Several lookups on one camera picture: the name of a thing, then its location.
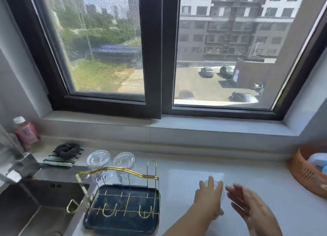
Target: lawn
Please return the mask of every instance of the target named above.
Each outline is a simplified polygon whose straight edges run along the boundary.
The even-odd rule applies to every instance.
[[[134,69],[123,64],[109,64],[96,59],[84,59],[69,67],[76,91],[118,92]]]

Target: orange basket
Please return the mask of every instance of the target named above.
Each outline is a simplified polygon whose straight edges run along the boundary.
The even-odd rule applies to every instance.
[[[314,153],[327,152],[314,146],[302,146],[290,160],[288,169],[293,177],[312,193],[327,199],[327,175],[313,167],[307,159]]]

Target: pink bottle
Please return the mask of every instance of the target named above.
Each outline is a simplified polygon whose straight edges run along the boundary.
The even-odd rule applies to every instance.
[[[25,148],[25,151],[28,151],[32,144],[39,141],[34,125],[27,122],[22,116],[14,118],[14,124],[14,133]]]

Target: white countertop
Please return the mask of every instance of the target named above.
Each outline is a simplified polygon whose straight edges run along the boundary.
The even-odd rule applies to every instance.
[[[33,152],[38,161],[47,157],[55,146],[41,146]],[[87,156],[96,149],[86,148],[76,165],[86,165]],[[121,151],[107,149],[113,158]],[[284,236],[326,236],[327,200],[307,191],[292,177],[284,163],[222,159],[214,157],[175,156],[133,152],[137,172],[146,173],[149,160],[158,163],[161,210],[158,236],[162,235],[190,207],[199,180],[212,175],[225,185],[242,184],[254,190],[275,214]],[[146,185],[136,178],[135,184]],[[108,183],[118,183],[114,175]],[[227,196],[222,200],[225,214],[214,221],[208,236],[248,236],[243,219],[233,210]],[[74,236],[93,235],[83,230],[81,221]]]

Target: dark blue tray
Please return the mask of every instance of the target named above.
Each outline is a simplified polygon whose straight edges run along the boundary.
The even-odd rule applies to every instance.
[[[159,226],[159,209],[158,189],[102,185],[84,216],[83,225],[101,235],[154,235]]]

